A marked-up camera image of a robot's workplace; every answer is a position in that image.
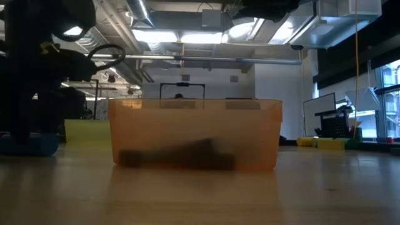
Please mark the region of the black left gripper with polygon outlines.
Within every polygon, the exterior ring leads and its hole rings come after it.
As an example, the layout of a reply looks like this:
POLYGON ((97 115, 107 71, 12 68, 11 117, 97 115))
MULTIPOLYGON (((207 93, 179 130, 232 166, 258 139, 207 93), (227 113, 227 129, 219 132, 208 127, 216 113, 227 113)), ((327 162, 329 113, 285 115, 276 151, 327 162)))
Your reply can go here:
POLYGON ((10 47, 1 42, 1 94, 7 99, 9 132, 18 144, 29 138, 30 101, 38 93, 38 124, 43 134, 57 134, 62 121, 63 94, 61 85, 66 79, 90 81, 98 71, 91 55, 62 49, 52 42, 42 43, 34 52, 13 54, 10 47))

